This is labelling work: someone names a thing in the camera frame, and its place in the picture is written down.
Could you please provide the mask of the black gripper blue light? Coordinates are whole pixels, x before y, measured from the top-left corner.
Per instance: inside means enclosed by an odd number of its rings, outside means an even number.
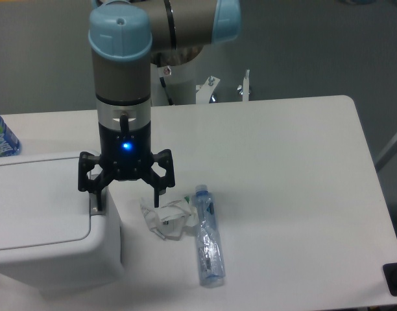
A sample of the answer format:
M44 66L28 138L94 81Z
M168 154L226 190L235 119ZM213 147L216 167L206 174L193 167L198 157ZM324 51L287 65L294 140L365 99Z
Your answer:
M135 181L142 179L154 189L154 207L160 205L160 195L165 194L167 188L175 186L173 155L170 149L157 154L151 152L151 126L146 126L128 132L123 136L121 132L99 125L101 155L81 152L78 160L78 190L93 194L98 211L106 210L106 198L102 193L113 180ZM153 169L157 164L165 170L160 176ZM95 179L89 173L96 165L101 172Z

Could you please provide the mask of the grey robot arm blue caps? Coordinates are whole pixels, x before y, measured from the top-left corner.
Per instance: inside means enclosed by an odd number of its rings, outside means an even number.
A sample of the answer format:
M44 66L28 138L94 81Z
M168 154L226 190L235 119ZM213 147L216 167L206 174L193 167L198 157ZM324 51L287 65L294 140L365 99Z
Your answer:
M151 151L150 56L231 41L241 30L238 1L95 1L91 47L101 152L82 152L78 189L105 209L114 180L143 180L158 198L174 187L169 149Z

